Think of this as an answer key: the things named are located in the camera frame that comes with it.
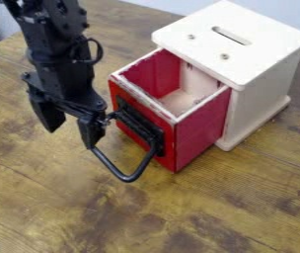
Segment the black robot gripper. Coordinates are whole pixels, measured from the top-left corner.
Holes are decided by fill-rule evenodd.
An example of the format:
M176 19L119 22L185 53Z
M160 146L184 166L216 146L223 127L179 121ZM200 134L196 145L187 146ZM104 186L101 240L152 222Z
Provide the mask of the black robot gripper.
M99 120L107 103L92 87L96 59L79 57L32 58L36 70L23 75L29 87L33 111L48 132L55 132L65 116L79 118L77 126L87 149L105 135Z

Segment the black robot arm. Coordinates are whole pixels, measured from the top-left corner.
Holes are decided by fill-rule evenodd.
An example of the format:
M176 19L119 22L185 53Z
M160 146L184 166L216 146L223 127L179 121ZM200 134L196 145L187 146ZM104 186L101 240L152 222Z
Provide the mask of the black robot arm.
M93 65L104 50L92 50L95 39L83 34L87 11L77 0L0 0L0 4L21 28L35 66L23 80L36 115L48 131L75 116L84 145L93 148L105 134L107 103L92 88Z

